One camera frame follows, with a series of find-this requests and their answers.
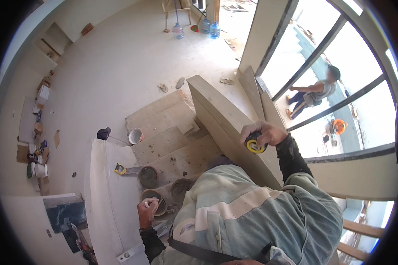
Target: blue water jug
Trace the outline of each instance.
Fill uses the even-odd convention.
[[[217,21],[209,27],[209,37],[212,39],[218,39],[220,37],[221,27],[217,24]]]
[[[211,23],[209,22],[209,20],[205,19],[202,20],[201,24],[200,24],[200,32],[208,34],[209,33],[209,26],[211,25]]]
[[[175,26],[173,27],[173,34],[174,38],[179,40],[182,39],[184,37],[183,27],[180,26],[178,23],[175,23]]]

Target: yellow tape measure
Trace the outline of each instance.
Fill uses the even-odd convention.
[[[245,145],[252,153],[262,153],[267,149],[268,144],[258,148],[256,145],[258,137],[261,135],[260,131],[254,131],[245,140]]]

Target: orange shoe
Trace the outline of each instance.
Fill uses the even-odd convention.
[[[286,114],[287,114],[287,116],[289,117],[290,120],[293,120],[293,119],[292,119],[292,111],[290,111],[290,110],[287,109],[287,110],[286,110]]]

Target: broom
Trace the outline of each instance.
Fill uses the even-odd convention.
[[[202,19],[203,14],[206,12],[206,8],[208,8],[208,5],[206,5],[205,10],[203,11],[202,15],[200,16],[199,21],[198,21],[197,24],[199,24],[200,20]],[[199,32],[199,28],[198,28],[197,24],[191,26],[190,29],[193,30],[194,32]]]

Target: hand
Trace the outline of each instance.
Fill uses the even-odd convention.
[[[253,259],[247,259],[247,260],[241,259],[241,260],[225,262],[221,265],[263,265],[263,264]]]
[[[152,221],[154,218],[154,213],[158,208],[158,203],[159,199],[157,198],[146,198],[137,205],[141,229],[152,228]]]
[[[285,140],[288,134],[285,129],[260,120],[257,123],[243,126],[242,132],[240,133],[240,143],[244,145],[246,138],[254,131],[260,131],[262,133],[257,139],[256,145],[258,148],[264,146],[266,143],[271,146],[276,146]]]

